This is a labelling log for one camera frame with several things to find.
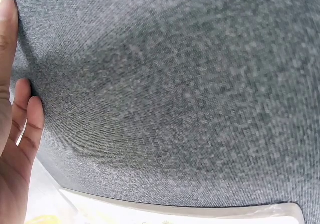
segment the textured fabric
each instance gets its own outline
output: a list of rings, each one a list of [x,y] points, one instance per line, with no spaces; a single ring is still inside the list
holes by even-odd
[[[65,188],[320,222],[320,0],[17,0],[12,82]]]

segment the hand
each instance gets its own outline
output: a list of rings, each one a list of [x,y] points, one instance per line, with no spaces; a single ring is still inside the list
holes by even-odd
[[[16,4],[14,0],[3,0],[0,3],[0,224],[25,221],[31,170],[45,124],[42,102],[39,97],[31,97],[27,79],[17,82],[14,103],[10,103],[17,41]]]

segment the finger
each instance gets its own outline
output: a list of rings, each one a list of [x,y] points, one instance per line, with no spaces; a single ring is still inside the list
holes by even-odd
[[[31,166],[35,161],[42,132],[45,126],[45,115],[39,97],[31,97],[27,108],[27,122],[19,149],[24,153]]]
[[[16,144],[27,120],[27,108],[31,98],[31,86],[28,79],[20,79],[15,85],[12,105],[12,126],[9,139]]]
[[[18,40],[18,11],[14,0],[0,2],[0,155],[8,140],[12,110],[10,77]]]
[[[14,0],[0,3],[0,85],[10,86],[18,41],[18,11]]]

